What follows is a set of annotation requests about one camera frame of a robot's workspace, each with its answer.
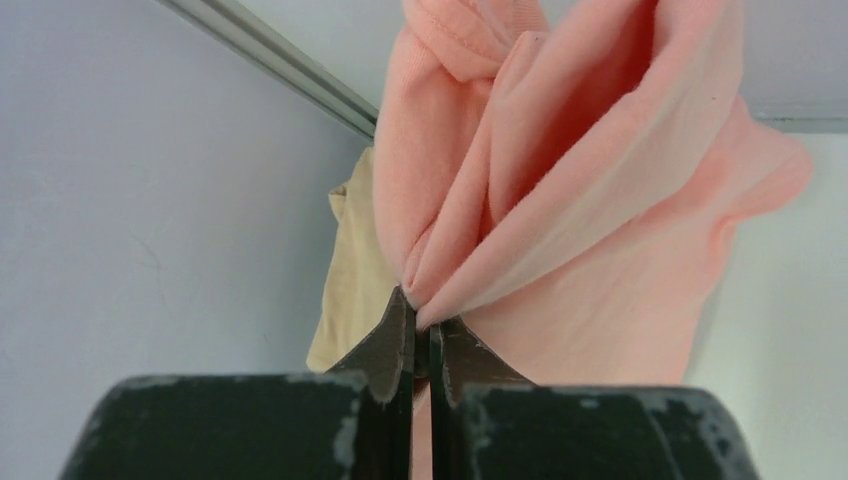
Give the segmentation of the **salmon pink t shirt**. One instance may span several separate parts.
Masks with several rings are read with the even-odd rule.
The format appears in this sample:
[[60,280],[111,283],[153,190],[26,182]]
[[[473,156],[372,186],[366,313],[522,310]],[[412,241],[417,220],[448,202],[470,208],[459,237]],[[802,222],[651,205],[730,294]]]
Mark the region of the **salmon pink t shirt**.
[[737,227],[805,188],[739,96],[739,1],[407,1],[374,142],[417,325],[537,384],[674,385]]

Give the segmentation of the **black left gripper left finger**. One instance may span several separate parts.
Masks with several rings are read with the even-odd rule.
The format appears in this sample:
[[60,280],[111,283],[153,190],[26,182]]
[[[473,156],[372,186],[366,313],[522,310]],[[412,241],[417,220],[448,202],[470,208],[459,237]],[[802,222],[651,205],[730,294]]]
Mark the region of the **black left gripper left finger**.
[[395,289],[328,371],[137,376],[98,402],[64,479],[406,479],[415,312]]

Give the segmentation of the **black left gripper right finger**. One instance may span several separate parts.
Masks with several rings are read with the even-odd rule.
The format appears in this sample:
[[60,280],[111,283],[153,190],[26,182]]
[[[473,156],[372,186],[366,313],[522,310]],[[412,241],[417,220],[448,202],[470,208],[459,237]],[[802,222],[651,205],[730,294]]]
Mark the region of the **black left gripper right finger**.
[[537,385],[458,319],[429,331],[437,479],[755,479],[728,410],[699,388]]

